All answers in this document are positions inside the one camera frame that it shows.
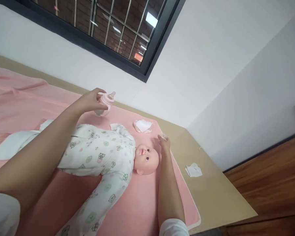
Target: baby doll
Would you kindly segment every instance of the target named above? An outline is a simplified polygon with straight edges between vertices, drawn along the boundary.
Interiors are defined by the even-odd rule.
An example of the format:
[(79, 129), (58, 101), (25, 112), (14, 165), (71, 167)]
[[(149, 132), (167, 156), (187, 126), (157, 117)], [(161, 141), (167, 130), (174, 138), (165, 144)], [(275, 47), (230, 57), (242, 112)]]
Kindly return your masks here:
[[(34, 139), (52, 120), (39, 130), (9, 135), (0, 145), (0, 160), (8, 160)], [(155, 149), (145, 144), (135, 148), (134, 138), (121, 124), (111, 130), (92, 125), (77, 125), (58, 168), (79, 175), (103, 175), (97, 188), (57, 235), (96, 235), (107, 212), (128, 186), (133, 169), (140, 175), (153, 173), (159, 163)]]

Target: white cloth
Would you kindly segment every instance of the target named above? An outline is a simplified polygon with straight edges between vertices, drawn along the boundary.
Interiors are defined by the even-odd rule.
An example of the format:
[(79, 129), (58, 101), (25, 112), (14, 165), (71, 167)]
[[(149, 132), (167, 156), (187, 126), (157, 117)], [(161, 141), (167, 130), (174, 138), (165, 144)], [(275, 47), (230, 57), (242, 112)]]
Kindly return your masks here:
[(0, 193), (0, 236), (13, 236), (20, 221), (20, 203), (15, 198)]
[[(0, 193), (0, 236), (14, 236), (20, 219), (20, 204), (15, 198)], [(163, 222), (160, 236), (187, 236), (186, 225), (178, 219)]]
[(179, 219), (167, 219), (160, 228), (159, 236), (189, 236), (187, 226)]
[(152, 123), (146, 120), (135, 120), (133, 122), (133, 126), (135, 128), (135, 130), (140, 133), (150, 133), (152, 132), (151, 130), (151, 125)]
[(202, 175), (201, 169), (196, 163), (192, 163), (190, 166), (186, 166), (185, 170), (190, 177), (199, 177)]
[[(0, 160), (8, 160), (40, 131), (21, 131), (10, 135), (0, 145)], [(134, 165), (135, 142), (121, 124), (111, 124), (112, 130), (92, 125), (77, 125), (58, 168), (66, 173), (85, 176), (103, 175), (101, 182), (57, 235), (96, 235), (107, 212), (127, 188)]]

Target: changing pad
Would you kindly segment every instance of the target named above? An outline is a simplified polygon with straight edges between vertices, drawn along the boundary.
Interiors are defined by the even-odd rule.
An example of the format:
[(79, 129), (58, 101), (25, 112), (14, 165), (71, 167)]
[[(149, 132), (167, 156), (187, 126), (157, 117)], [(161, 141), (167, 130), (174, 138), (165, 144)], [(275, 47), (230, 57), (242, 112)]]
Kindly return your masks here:
[[(43, 118), (55, 119), (79, 97), (79, 94), (51, 86), (42, 79), (0, 68), (0, 135), (31, 130)], [(133, 121), (140, 119), (153, 123), (151, 133), (135, 131)], [(96, 117), (93, 112), (88, 112), (78, 123), (104, 129), (110, 129), (111, 123), (121, 123), (134, 136), (137, 144), (146, 143), (160, 153), (157, 135), (162, 131), (155, 120), (113, 106), (105, 117)], [(173, 156), (172, 159), (186, 225), (191, 229), (200, 224), (200, 215)], [(158, 235), (159, 174), (160, 165), (151, 175), (139, 176), (134, 172), (128, 188), (108, 212), (97, 235)], [(55, 235), (96, 188), (100, 179), (55, 170), (40, 198), (21, 217), (17, 235)]]

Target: bottle nipple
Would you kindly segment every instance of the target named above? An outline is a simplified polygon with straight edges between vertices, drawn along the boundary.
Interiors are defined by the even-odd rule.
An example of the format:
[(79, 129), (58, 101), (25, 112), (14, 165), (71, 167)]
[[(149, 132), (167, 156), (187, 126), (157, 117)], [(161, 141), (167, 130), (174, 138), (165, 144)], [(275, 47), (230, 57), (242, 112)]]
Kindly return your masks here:
[(114, 96), (115, 96), (115, 94), (116, 94), (116, 92), (112, 92), (111, 94), (108, 94), (108, 98), (110, 99), (110, 100), (114, 100)]

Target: white wall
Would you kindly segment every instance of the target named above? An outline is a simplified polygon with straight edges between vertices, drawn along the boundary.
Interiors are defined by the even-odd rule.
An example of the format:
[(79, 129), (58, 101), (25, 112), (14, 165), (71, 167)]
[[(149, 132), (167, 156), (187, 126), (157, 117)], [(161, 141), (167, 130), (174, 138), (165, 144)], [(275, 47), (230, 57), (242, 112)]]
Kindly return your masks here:
[(221, 170), (295, 133), (295, 17), (187, 130)]
[(144, 84), (0, 5), (0, 55), (187, 127), (295, 15), (295, 0), (187, 0)]

